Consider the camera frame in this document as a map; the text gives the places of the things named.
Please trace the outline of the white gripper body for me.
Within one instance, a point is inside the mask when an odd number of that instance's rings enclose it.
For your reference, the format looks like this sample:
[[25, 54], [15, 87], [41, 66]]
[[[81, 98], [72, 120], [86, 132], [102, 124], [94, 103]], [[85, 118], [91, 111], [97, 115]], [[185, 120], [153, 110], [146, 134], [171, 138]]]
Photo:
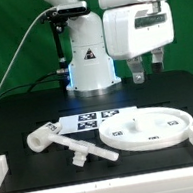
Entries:
[[103, 26], [109, 56], [115, 60], [138, 57], [169, 44], [174, 38], [171, 9], [165, 1], [153, 13], [151, 4], [109, 9]]

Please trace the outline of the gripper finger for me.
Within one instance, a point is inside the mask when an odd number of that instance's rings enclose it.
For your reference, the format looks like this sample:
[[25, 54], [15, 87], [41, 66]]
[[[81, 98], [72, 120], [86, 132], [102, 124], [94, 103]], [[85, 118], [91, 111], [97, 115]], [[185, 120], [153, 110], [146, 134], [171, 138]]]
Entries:
[[127, 60], [128, 67], [133, 75], [133, 81], [136, 84], [145, 82], [145, 73], [143, 61], [140, 56]]
[[152, 71], [154, 73], [159, 73], [164, 69], [163, 62], [164, 62], [164, 48], [160, 47], [156, 50], [152, 51]]

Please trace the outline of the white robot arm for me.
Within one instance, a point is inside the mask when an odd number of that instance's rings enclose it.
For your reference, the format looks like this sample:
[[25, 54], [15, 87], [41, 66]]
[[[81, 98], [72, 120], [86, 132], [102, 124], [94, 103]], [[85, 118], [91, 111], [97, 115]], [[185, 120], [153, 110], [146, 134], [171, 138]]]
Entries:
[[163, 69], [164, 45], [173, 41], [173, 20], [166, 0], [44, 0], [58, 35], [69, 29], [72, 61], [67, 67], [71, 95], [97, 96], [120, 85], [114, 61], [124, 60], [134, 83], [144, 82], [144, 53], [152, 70]]

